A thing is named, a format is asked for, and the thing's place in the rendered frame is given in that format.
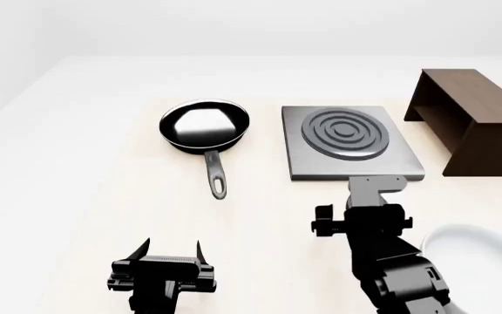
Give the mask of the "grey electric stove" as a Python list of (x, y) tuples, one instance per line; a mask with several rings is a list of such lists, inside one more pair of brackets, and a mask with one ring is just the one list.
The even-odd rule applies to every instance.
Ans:
[(425, 177), (424, 167), (383, 106), (283, 106), (292, 181)]

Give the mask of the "white plate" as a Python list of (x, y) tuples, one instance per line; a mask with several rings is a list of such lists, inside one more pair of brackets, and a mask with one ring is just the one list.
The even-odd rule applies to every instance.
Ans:
[(501, 234), (451, 224), (426, 235), (420, 249), (449, 287), (445, 314), (502, 314)]

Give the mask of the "black frying pan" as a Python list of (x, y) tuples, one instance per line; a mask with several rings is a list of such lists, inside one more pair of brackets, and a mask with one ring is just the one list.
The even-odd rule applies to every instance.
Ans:
[(180, 151), (204, 156), (214, 198), (227, 195), (220, 153), (234, 146), (250, 126), (246, 109), (223, 99), (196, 99), (169, 109), (159, 121), (162, 137)]

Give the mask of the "dark brown wooden shelf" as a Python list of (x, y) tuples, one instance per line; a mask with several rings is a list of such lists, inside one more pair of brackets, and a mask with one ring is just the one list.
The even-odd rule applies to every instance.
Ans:
[(502, 88), (474, 69), (423, 69), (404, 115), (451, 153), (445, 177), (502, 177)]

